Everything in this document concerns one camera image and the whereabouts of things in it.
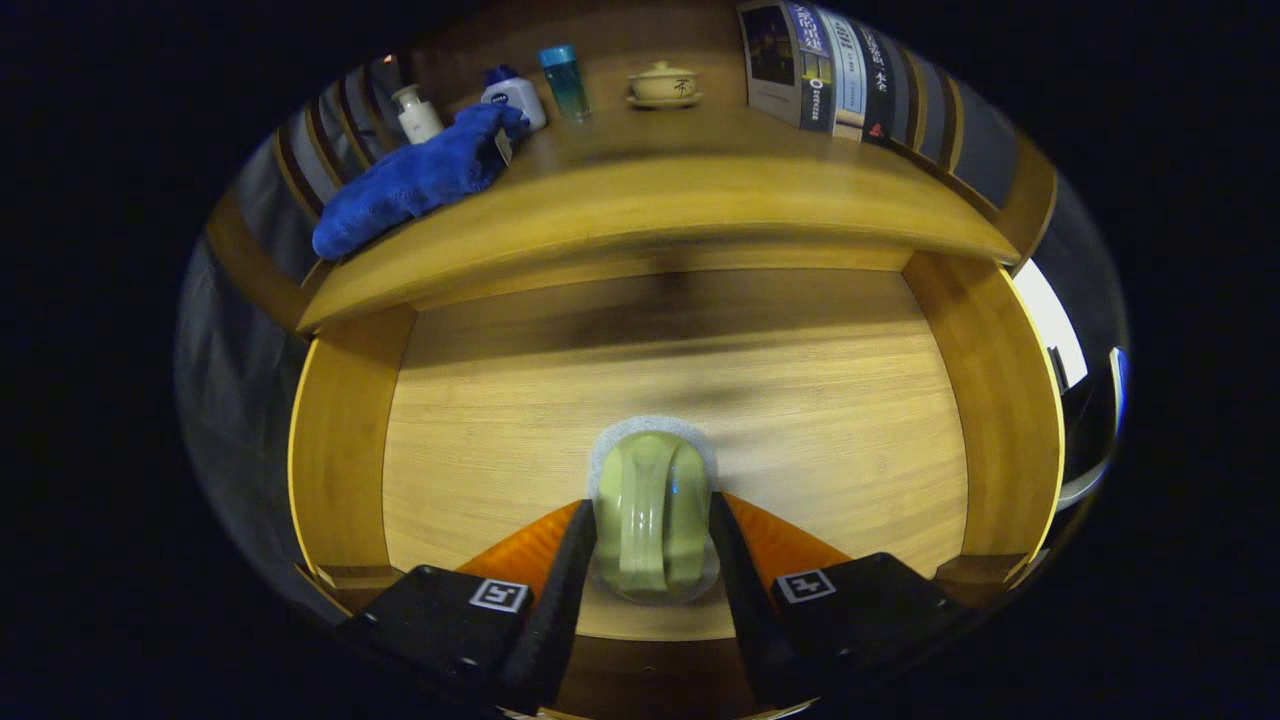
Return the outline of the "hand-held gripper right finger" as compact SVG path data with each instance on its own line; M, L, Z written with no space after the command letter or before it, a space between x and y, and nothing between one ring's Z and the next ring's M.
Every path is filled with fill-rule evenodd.
M968 628L966 605L893 555L851 559L726 492L710 497L709 532L764 705L867 693Z

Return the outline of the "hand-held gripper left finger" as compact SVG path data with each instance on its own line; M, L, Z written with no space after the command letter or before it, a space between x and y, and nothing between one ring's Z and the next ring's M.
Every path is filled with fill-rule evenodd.
M460 569L413 568L335 633L449 705L535 714L558 696L595 543L593 503L573 501Z

